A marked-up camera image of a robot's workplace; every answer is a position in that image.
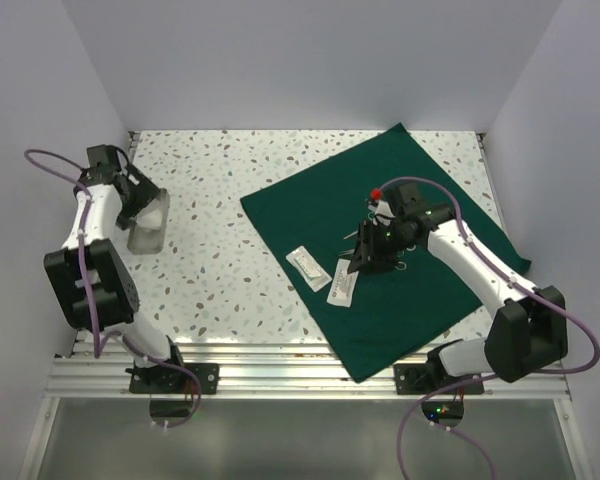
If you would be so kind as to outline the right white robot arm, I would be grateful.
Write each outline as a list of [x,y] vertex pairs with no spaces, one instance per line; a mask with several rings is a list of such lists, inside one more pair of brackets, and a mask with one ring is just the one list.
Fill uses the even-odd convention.
[[491,315],[486,337],[452,341],[428,353],[423,377],[429,387],[444,393],[483,374],[513,383],[563,359],[568,337],[562,293],[518,275],[471,232],[454,196],[431,204],[418,184],[410,177],[371,192],[371,215],[358,226],[348,271],[384,273],[398,266],[401,252],[421,247],[462,280]]

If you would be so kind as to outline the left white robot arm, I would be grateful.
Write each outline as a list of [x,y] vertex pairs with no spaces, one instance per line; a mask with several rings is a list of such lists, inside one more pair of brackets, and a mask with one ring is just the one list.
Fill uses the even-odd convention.
[[71,231],[60,249],[45,255],[44,270],[67,323],[92,335],[96,356],[116,340],[133,357],[134,380],[177,392],[188,369],[174,342],[142,312],[135,281],[112,241],[115,230],[126,231],[130,253],[160,252],[169,194],[115,145],[92,146],[87,159],[74,182]]

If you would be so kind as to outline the green surgical drape cloth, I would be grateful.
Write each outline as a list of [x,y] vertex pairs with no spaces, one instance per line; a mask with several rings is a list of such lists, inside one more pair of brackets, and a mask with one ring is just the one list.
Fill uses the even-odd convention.
[[504,231],[402,125],[242,198],[246,216],[294,285],[348,375],[361,383],[418,350],[481,305],[441,261],[422,249],[406,253],[403,271],[358,277],[350,307],[328,304],[286,256],[303,246],[327,270],[344,236],[365,219],[371,190],[399,176],[428,179],[419,190],[431,203],[447,188],[480,241],[520,274],[531,266]]

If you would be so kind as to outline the silver forceps upper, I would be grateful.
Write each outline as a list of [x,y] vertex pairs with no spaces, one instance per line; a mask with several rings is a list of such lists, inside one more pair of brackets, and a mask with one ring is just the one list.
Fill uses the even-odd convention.
[[356,229],[356,230],[352,231],[351,233],[345,235],[343,237],[343,240],[348,240],[350,238],[356,237],[358,234],[359,234],[359,229]]

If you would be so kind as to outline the metal instrument tray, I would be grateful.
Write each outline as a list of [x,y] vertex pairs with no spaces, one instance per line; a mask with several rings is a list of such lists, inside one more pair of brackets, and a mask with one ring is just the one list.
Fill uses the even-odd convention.
[[127,242],[127,248],[132,254],[150,255],[162,251],[169,208],[169,193],[166,189],[160,189],[158,196],[132,222]]

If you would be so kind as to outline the white suture packet printed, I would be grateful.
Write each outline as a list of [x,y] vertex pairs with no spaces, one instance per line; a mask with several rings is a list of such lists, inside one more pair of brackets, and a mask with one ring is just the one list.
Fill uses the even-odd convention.
[[351,307],[359,273],[350,273],[348,271],[349,266],[349,260],[343,258],[338,260],[326,299],[328,304],[344,308]]

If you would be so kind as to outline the suture packet green thread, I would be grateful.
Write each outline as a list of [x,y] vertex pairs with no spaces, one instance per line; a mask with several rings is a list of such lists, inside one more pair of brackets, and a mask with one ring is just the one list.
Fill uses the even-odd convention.
[[286,260],[298,271],[313,292],[318,292],[332,281],[332,277],[304,246],[299,246],[287,254]]

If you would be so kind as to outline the aluminium rail frame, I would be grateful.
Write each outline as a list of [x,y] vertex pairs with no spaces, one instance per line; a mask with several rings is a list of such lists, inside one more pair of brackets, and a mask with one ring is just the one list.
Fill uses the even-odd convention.
[[128,389],[129,355],[79,333],[56,359],[25,479],[578,479],[567,383],[535,376],[468,396],[459,435],[401,416],[384,369],[353,382],[240,206],[243,195],[370,131],[138,131],[131,155],[171,195],[158,255],[126,255],[145,312],[217,391],[171,430]]

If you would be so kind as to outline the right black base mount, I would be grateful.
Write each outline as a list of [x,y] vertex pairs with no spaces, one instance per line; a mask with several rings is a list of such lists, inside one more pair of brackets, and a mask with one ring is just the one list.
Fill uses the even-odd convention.
[[[435,372],[425,363],[397,363],[393,366],[394,384],[398,395],[426,396],[430,392],[453,383],[469,380],[471,375],[451,377]],[[467,395],[482,395],[485,392],[482,381],[444,392],[445,398],[431,397],[422,402],[416,412],[434,424],[453,428],[464,417],[464,400]]]

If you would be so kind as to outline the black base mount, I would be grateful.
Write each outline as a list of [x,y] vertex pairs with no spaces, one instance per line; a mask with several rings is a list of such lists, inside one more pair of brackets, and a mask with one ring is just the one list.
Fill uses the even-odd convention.
[[126,368],[129,392],[148,395],[153,421],[169,424],[189,419],[199,408],[203,395],[215,395],[220,378],[216,363],[184,363],[177,368],[156,365]]
[[[453,383],[469,380],[471,375],[451,377],[435,372],[425,363],[397,363],[393,366],[394,384],[398,395],[426,396],[430,392]],[[422,402],[416,412],[434,424],[453,428],[464,417],[464,400],[467,395],[482,395],[485,392],[482,381],[444,392],[445,398],[431,397]]]

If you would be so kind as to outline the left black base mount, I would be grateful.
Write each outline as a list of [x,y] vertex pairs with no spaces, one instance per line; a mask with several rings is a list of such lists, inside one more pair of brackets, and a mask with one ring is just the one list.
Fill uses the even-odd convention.
[[177,368],[156,365],[126,368],[129,392],[148,395],[153,421],[169,424],[189,419],[199,408],[203,395],[215,395],[220,378],[216,363],[184,363]]

